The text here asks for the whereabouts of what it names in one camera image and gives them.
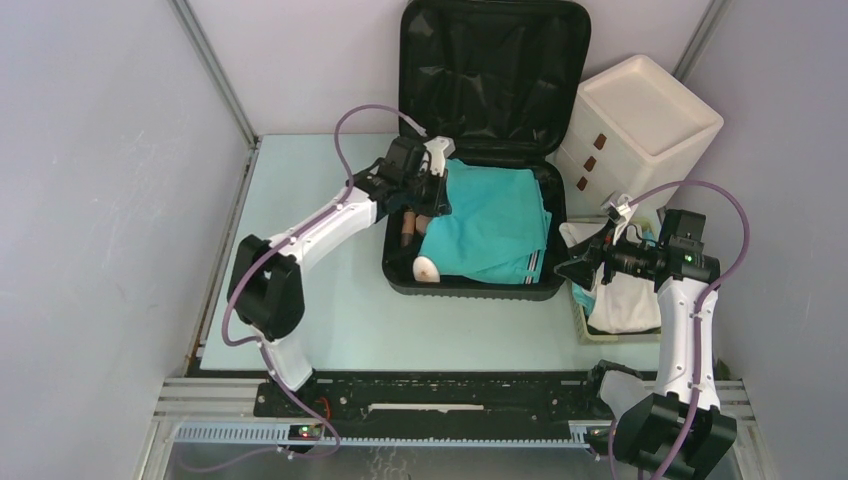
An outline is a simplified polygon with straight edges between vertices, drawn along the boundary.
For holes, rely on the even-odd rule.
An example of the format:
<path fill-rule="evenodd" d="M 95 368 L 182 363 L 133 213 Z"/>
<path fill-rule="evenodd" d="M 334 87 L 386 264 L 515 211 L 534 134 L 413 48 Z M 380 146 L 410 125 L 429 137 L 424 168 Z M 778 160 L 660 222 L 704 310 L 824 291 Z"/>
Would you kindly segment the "light teal bottom garment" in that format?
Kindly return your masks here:
<path fill-rule="evenodd" d="M 439 276 L 486 284 L 531 285 L 541 279 L 552 213 L 530 169 L 447 161 L 452 211 L 433 218 L 418 255 Z"/>

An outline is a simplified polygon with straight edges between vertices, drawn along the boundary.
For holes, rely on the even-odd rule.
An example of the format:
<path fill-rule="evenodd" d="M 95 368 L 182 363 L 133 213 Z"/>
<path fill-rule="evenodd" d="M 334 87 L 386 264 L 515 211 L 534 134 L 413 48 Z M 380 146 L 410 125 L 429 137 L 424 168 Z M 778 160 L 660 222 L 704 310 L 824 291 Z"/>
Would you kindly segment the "black ribbed hard-shell suitcase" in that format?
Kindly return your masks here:
<path fill-rule="evenodd" d="M 400 23 L 400 110 L 435 136 L 453 139 L 458 157 L 482 167 L 533 174 L 551 215 L 534 260 L 539 277 L 518 285 L 443 276 L 414 279 L 420 246 L 401 243 L 401 213 L 387 219 L 382 268 L 403 295 L 544 301 L 562 285 L 567 257 L 558 228 L 566 218 L 561 174 L 548 161 L 564 139 L 592 32 L 571 1 L 412 1 Z"/>

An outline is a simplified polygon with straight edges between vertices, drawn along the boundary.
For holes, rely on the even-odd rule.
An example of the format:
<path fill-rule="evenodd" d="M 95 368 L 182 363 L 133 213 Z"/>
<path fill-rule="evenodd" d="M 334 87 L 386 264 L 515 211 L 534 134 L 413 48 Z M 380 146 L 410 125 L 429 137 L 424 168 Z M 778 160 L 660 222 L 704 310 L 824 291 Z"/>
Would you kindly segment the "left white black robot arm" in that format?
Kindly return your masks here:
<path fill-rule="evenodd" d="M 403 210 L 448 215 L 447 160 L 452 139 L 395 138 L 387 153 L 351 175 L 327 205 L 269 239 L 245 237 L 237 246 L 226 314 L 237 315 L 257 343 L 270 375 L 280 382 L 278 404 L 304 416 L 316 403 L 306 381 L 314 367 L 303 348 L 303 279 L 324 257 L 356 233 Z"/>

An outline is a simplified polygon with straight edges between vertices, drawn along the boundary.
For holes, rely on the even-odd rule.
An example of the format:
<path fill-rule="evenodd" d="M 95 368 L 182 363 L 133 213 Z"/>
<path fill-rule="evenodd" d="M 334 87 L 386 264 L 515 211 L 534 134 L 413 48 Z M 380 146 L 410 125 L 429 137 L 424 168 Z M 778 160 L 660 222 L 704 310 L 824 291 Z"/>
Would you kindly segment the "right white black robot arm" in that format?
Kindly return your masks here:
<path fill-rule="evenodd" d="M 737 437 L 737 421 L 722 413 L 712 372 L 717 292 L 711 286 L 721 266 L 703 252 L 705 223 L 702 214 L 672 210 L 655 242 L 634 243 L 625 237 L 625 215 L 611 210 L 600 230 L 571 247 L 569 259 L 555 268 L 582 287 L 618 274 L 653 284 L 661 317 L 653 389 L 636 371 L 602 361 L 596 367 L 601 378 L 583 388 L 581 402 L 593 417 L 613 413 L 612 457 L 659 478 L 707 478 Z"/>

